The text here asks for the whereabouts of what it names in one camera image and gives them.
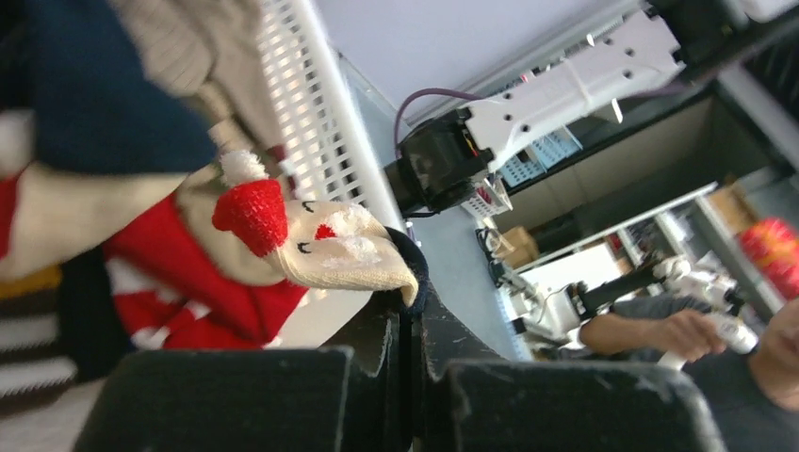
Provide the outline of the navy blue sock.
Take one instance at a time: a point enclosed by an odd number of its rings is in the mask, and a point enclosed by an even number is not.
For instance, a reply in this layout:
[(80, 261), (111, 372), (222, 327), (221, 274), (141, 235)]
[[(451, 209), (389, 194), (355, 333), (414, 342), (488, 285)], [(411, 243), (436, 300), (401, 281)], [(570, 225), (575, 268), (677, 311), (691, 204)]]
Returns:
[(224, 153), (219, 163), (228, 188), (213, 225), (286, 280), (314, 289), (397, 291), (408, 315), (424, 310), (429, 266), (406, 233), (356, 202), (286, 200), (250, 151)]

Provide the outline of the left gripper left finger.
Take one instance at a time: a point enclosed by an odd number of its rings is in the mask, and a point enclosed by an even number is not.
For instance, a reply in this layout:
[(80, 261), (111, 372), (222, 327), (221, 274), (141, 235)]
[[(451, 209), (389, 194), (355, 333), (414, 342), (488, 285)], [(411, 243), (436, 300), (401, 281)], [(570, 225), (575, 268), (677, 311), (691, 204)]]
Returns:
[(399, 297), (323, 347), (149, 351), (107, 379), (78, 451), (397, 451)]

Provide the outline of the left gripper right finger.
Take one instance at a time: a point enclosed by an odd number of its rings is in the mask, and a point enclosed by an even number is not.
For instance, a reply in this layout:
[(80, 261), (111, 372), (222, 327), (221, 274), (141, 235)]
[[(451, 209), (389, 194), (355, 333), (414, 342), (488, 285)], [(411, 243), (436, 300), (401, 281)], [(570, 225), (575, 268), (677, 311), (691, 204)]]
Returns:
[(430, 289), (412, 324), (425, 451), (722, 451), (701, 392), (654, 364), (507, 360)]

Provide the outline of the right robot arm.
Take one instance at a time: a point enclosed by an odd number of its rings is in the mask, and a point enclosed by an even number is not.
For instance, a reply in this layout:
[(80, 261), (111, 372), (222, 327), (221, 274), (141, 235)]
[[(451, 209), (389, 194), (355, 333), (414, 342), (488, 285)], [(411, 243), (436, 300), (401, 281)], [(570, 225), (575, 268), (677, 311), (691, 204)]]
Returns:
[(530, 81), (490, 97), (465, 93), (395, 137), (385, 173), (399, 211), (447, 210), (534, 140), (617, 100), (699, 84), (797, 26), (794, 1), (643, 1)]

